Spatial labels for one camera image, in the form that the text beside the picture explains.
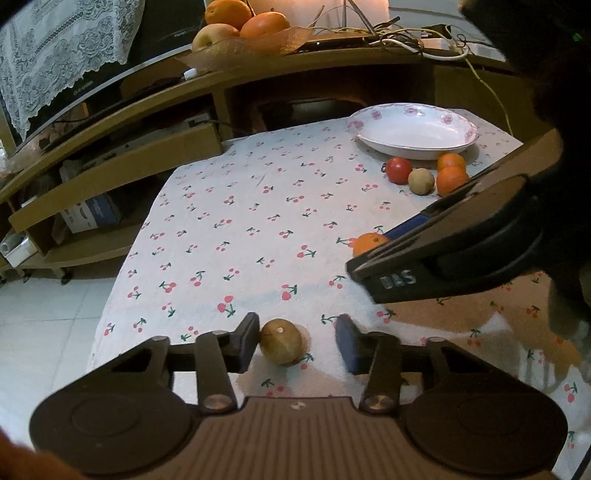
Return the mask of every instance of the tv stand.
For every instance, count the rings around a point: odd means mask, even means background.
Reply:
[[[508,64],[483,57],[470,57],[470,61],[504,102],[519,140],[527,141],[550,128],[534,115],[528,87]],[[141,74],[171,76],[168,67],[152,67]],[[157,191],[146,192],[141,204],[117,227],[72,234],[59,246],[51,237],[53,216],[99,193],[221,154],[223,140],[243,136],[254,124],[261,128],[260,118],[253,112],[266,101],[331,95],[345,98],[346,90],[368,105],[413,101],[464,108],[505,127],[498,104],[462,62],[426,60],[402,48],[386,51],[369,47],[267,59],[256,66],[209,73],[153,93],[112,112],[44,154],[0,191],[0,235],[10,227],[26,232],[38,253],[20,269],[48,268],[61,277],[77,265],[125,256]],[[18,206],[16,195],[23,187],[80,149],[152,113],[196,99],[211,104],[219,123],[198,125],[119,155],[58,185],[29,205]],[[0,263],[0,271],[7,268]]]

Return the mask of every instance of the cherry pattern tablecloth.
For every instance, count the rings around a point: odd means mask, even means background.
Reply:
[[[466,153],[470,175],[520,145],[459,112],[480,133]],[[234,330],[257,312],[261,323],[280,317],[298,325],[307,353],[284,368],[257,349],[248,372],[231,375],[239,402],[245,395],[349,395],[357,403],[366,378],[345,372],[333,327],[349,313],[362,329],[407,344],[446,337],[549,395],[569,421],[555,473],[570,479],[591,443],[591,395],[576,350],[547,326],[543,273],[481,294],[387,306],[373,304],[346,276],[353,239],[385,232],[437,199],[390,183],[380,171],[385,160],[337,119],[253,135],[178,168],[116,279],[89,368],[151,336],[192,342],[199,333]],[[194,375],[179,374],[174,391],[195,402]]]

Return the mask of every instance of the white floor tile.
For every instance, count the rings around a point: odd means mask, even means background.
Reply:
[[[1,303],[4,308],[6,299]],[[72,323],[28,321],[0,327],[0,426],[12,440],[30,444],[29,419],[51,391]]]
[[[105,303],[109,298],[114,283],[114,278],[90,280],[86,295],[82,301],[82,306],[80,307],[76,318],[96,318],[103,315]]]
[[[100,317],[74,320],[51,386],[52,391],[65,387],[86,373],[86,364],[99,320]]]
[[[61,285],[56,278],[31,278],[25,284],[21,280],[9,282],[0,289],[0,316],[7,324],[75,318],[90,282],[74,279]]]

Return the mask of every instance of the power strip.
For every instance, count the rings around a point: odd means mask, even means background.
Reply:
[[[435,50],[451,50],[449,43],[443,38],[422,38],[425,48],[433,48]],[[468,42],[466,44],[470,47],[471,52],[479,57],[486,57],[487,59],[506,61],[505,57],[496,48],[483,45],[481,43]]]

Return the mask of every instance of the pink floral plate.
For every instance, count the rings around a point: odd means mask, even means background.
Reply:
[[[349,117],[347,129],[379,152],[415,160],[460,153],[478,138],[478,128],[465,117],[422,103],[364,108]]]

